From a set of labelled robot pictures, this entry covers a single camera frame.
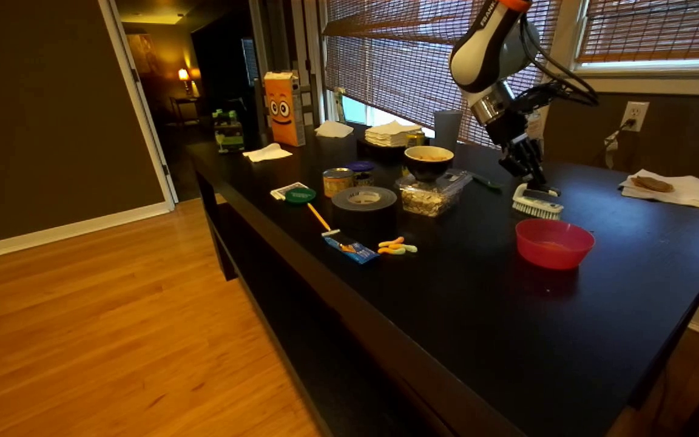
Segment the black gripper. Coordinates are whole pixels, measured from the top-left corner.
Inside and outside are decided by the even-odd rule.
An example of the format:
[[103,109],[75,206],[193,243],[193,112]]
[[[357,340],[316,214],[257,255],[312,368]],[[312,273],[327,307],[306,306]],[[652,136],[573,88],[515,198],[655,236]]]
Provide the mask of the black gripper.
[[541,142],[527,134],[527,117],[515,107],[504,107],[487,126],[493,142],[501,148],[499,165],[517,175],[517,185],[535,188],[546,197],[557,197],[549,185],[541,165]]

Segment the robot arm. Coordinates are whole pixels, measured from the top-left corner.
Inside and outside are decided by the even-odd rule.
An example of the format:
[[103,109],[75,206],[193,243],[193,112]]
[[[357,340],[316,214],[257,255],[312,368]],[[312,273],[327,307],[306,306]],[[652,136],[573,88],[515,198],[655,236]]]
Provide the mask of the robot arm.
[[[596,92],[539,44],[527,20],[530,0],[486,0],[467,30],[448,54],[450,79],[465,92],[475,120],[501,148],[499,165],[528,191],[552,197],[541,142],[527,134],[527,117],[551,100],[595,107]],[[506,77],[533,64],[546,81],[515,94]]]

